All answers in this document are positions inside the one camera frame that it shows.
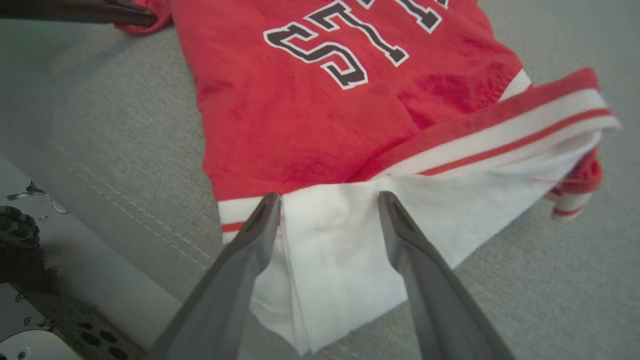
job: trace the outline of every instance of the gray couch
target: gray couch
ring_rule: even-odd
[[[535,83],[594,67],[626,128],[601,146],[605,183],[578,219],[551,222],[541,202],[457,273],[520,359],[640,359],[640,4],[480,5]],[[0,20],[0,152],[181,300],[221,249],[204,141],[175,28]],[[416,359],[412,326],[404,305],[308,357]],[[243,347],[297,357],[252,317]]]

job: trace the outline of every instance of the printed number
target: printed number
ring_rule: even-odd
[[[357,0],[364,8],[369,9],[376,0]],[[442,22],[442,16],[431,7],[424,8],[415,3],[414,0],[395,0],[409,14],[414,16],[416,23],[425,31],[431,34]],[[449,5],[449,0],[434,0],[445,9]],[[409,54],[399,46],[392,46],[386,42],[378,30],[372,25],[362,22],[351,13],[351,8],[342,0],[336,0],[329,5],[318,9],[307,15],[304,19],[314,23],[325,31],[335,31],[340,26],[332,21],[332,17],[340,17],[348,26],[359,29],[369,39],[370,43],[380,50],[396,67],[409,58]],[[327,61],[320,65],[331,77],[336,80],[343,90],[354,88],[358,85],[366,84],[369,81],[367,70],[358,61],[358,58],[342,44],[336,42],[323,42],[311,50],[304,50],[290,43],[290,39],[298,38],[302,41],[309,41],[318,36],[299,22],[290,22],[282,28],[275,28],[263,32],[267,44],[283,49],[305,63],[316,63],[323,61],[330,56],[340,56],[347,64],[348,69],[342,70],[334,61]]]
[[[340,26],[331,20],[335,16],[341,17],[348,26],[359,29],[367,35],[371,44],[382,51],[396,67],[409,58],[409,55],[401,47],[391,46],[384,41],[376,28],[353,16],[351,8],[341,0],[334,1],[324,8],[307,15],[305,20],[309,20],[327,31],[334,31],[340,29]]]
[[[331,55],[340,56],[349,66],[348,70],[340,70],[333,61],[328,61],[320,65],[320,67],[327,71],[344,90],[368,82],[367,71],[347,47],[336,42],[324,42],[311,50],[304,50],[289,42],[291,38],[309,41],[317,36],[318,33],[297,22],[291,22],[283,28],[264,32],[264,39],[269,45],[286,50],[289,54],[305,63],[322,61]]]
[[[444,8],[448,8],[449,7],[449,0],[435,0],[436,3],[444,6]],[[358,2],[364,6],[364,8],[369,9],[371,7],[371,5],[373,5],[373,3],[376,2],[376,0],[358,0]]]
[[[434,9],[423,8],[413,0],[396,0],[396,2],[408,13],[418,19],[416,23],[429,34],[432,33],[442,21],[442,16],[440,16],[440,14],[438,14]],[[449,4],[449,0],[437,0],[437,3],[446,7]]]

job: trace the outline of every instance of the black wheel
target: black wheel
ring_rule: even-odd
[[[11,206],[0,206],[0,249],[35,249],[39,246],[40,229],[36,220]]]

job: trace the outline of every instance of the stitched seam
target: stitched seam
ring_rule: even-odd
[[[151,215],[149,212],[147,212],[147,210],[144,210],[143,208],[141,208],[137,203],[133,202],[130,198],[126,197],[124,194],[122,194],[121,192],[119,192],[118,190],[116,190],[116,188],[114,188],[113,186],[111,186],[109,183],[107,183],[105,180],[103,180],[101,177],[99,177],[96,173],[92,172],[88,167],[86,167],[83,163],[81,163],[78,159],[76,159],[73,155],[68,154],[69,158],[71,158],[72,160],[74,160],[78,165],[80,165],[83,169],[85,169],[91,176],[93,176],[94,178],[96,178],[98,181],[100,181],[101,183],[103,183],[105,186],[107,186],[109,189],[113,190],[116,194],[118,194],[118,196],[120,196],[121,198],[123,198],[123,200],[126,200],[129,204],[133,205],[136,207],[136,209],[140,210],[142,213],[144,213],[146,216],[150,217],[153,221],[157,222],[160,226],[162,226],[163,228],[165,228],[167,231],[173,233],[174,235],[176,235],[180,240],[182,240],[183,242],[189,244],[191,247],[193,247],[196,251],[198,251],[199,253],[201,253],[203,256],[205,256],[208,259],[213,259],[210,255],[208,255],[207,253],[205,253],[201,248],[197,247],[194,243],[192,243],[191,241],[187,240],[184,236],[180,235],[178,232],[176,232],[175,230],[173,230],[171,227],[168,227],[164,222],[156,219],[155,216]]]
[[[172,242],[170,242],[169,240],[165,239],[164,237],[162,237],[162,235],[158,234],[157,232],[155,232],[151,227],[149,227],[147,224],[143,223],[142,221],[140,221],[140,219],[136,218],[133,214],[131,214],[130,212],[128,212],[125,208],[123,208],[121,205],[119,205],[117,202],[115,202],[111,197],[109,197],[108,195],[106,195],[104,192],[100,191],[98,188],[96,188],[94,185],[92,185],[88,180],[86,180],[82,175],[78,174],[75,170],[73,170],[68,164],[66,163],[62,163],[62,165],[64,167],[66,167],[69,171],[71,171],[71,173],[75,174],[78,178],[80,178],[80,180],[82,180],[83,182],[85,182],[87,185],[89,185],[92,189],[94,189],[98,194],[100,194],[103,198],[107,199],[108,201],[110,201],[113,205],[115,205],[118,209],[122,210],[125,214],[127,214],[127,216],[129,216],[130,218],[132,218],[133,220],[135,220],[137,223],[139,223],[140,225],[142,225],[145,229],[149,230],[153,235],[155,235],[156,237],[160,238],[162,241],[164,241],[165,243],[167,243],[169,246],[171,246],[172,248],[174,248],[175,250],[178,250],[182,255],[186,256],[188,259],[190,259],[191,261],[193,261],[194,263],[196,263],[198,266],[200,266],[201,268],[203,268],[204,270],[207,269],[206,266],[204,266],[203,264],[199,263],[196,259],[192,258],[189,254],[187,254],[186,252],[184,252],[182,249],[180,249],[178,246],[176,246],[175,244],[173,244]]]
[[[58,145],[56,142],[53,141],[52,138],[50,138],[49,136],[47,136],[45,133],[43,133],[40,129],[38,129],[37,127],[34,128],[34,130],[36,131],[36,133],[38,135],[40,135],[42,138],[46,139],[49,144],[53,145],[53,147],[55,147],[58,151],[60,151],[60,153],[64,156],[67,156],[69,158],[71,158],[73,161],[75,161],[76,163],[80,164],[82,167],[87,168],[84,164],[82,164],[75,156],[71,155],[70,153],[68,153],[67,151],[65,151],[60,145]],[[123,207],[121,207],[120,205],[118,205],[116,202],[112,201],[109,197],[105,196],[104,193],[102,193],[100,190],[98,190],[95,186],[92,186],[87,180],[85,180],[80,174],[78,174],[77,172],[73,171],[66,163],[63,163],[72,173],[74,173],[77,177],[79,177],[82,181],[86,182],[89,186],[91,186],[93,189],[95,189],[99,194],[101,194],[103,197],[107,198],[108,200],[110,200],[115,206],[117,206],[119,209],[121,209],[122,211],[124,211],[127,215],[129,215],[131,218],[136,219],[134,216],[132,216],[130,213],[128,213]],[[131,204],[133,204],[134,206],[136,206],[138,209],[144,211],[149,217],[153,218],[154,220],[158,221],[161,225],[166,226],[164,223],[162,223],[161,221],[157,220],[155,217],[153,217],[151,214],[147,213],[144,209],[138,207],[136,205],[135,202],[131,201],[129,198],[127,198],[125,195],[122,195],[121,192],[119,192],[118,190],[116,190],[113,186],[111,186],[110,184],[107,184],[107,182],[105,182],[104,180],[102,180],[100,177],[98,177],[97,175],[95,175],[93,172],[90,171],[90,173],[95,176],[98,180],[102,181],[106,186],[108,186],[109,188],[111,188],[114,192],[116,192],[117,194],[119,194],[119,196],[121,196],[123,199],[129,201]],[[185,239],[184,237],[182,237],[180,234],[176,233],[175,231],[173,231],[173,229],[171,229],[170,227],[166,226],[167,229],[169,229],[171,232],[173,232],[176,236],[178,236],[181,240],[185,241],[187,244],[191,245],[196,251],[199,251],[199,253],[201,253],[203,256],[205,256],[208,259],[212,259],[212,257],[208,254],[206,254],[202,249],[200,249],[199,247],[193,245],[193,243],[191,243],[189,240]],[[156,234],[158,237],[160,237],[160,239],[162,239],[163,241],[169,243],[169,245],[171,245],[172,247],[176,248],[180,253],[185,254],[189,259],[193,260],[196,264],[198,264],[201,268],[203,268],[204,270],[207,270],[208,268],[203,266],[202,264],[200,264],[198,261],[196,261],[195,259],[193,259],[191,256],[187,255],[186,253],[184,253],[183,250],[179,249],[178,247],[176,247],[173,243],[170,243],[167,239],[163,238],[162,236],[160,236],[157,233]]]

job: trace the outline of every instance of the white fabric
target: white fabric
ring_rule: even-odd
[[[218,201],[220,212],[220,222],[222,224],[233,224],[234,222],[245,222],[253,210],[262,200],[261,196],[245,197],[243,199]]]
[[[281,231],[251,309],[300,354],[316,351],[406,300],[382,238],[381,190],[400,198],[455,267],[554,185],[535,179],[561,179],[599,138],[598,131],[584,133],[494,168],[385,176],[285,194]]]
[[[512,96],[516,96],[524,92],[524,90],[527,90],[530,86],[531,79],[529,79],[527,73],[522,69],[515,78],[511,80],[509,86],[507,86],[504,93],[502,93],[502,97],[500,97],[499,101],[504,101]]]
[[[563,193],[557,202],[556,209],[561,211],[575,211],[585,206],[592,193]]]
[[[496,126],[489,127],[468,136],[463,136],[420,154],[416,154],[411,158],[392,165],[380,175],[376,176],[376,178],[391,174],[416,174],[425,169],[444,165],[507,145],[513,142],[514,139],[534,135],[573,115],[600,108],[607,108],[607,104],[596,90],[585,89],[574,92],[531,111],[514,116],[512,119]],[[545,139],[522,147],[517,151],[539,154],[549,147],[549,144],[561,141],[558,139],[571,138],[576,134],[583,133],[586,126],[597,130],[603,126],[598,122],[599,120],[602,120],[606,126],[611,119],[612,117],[599,117],[567,126]]]

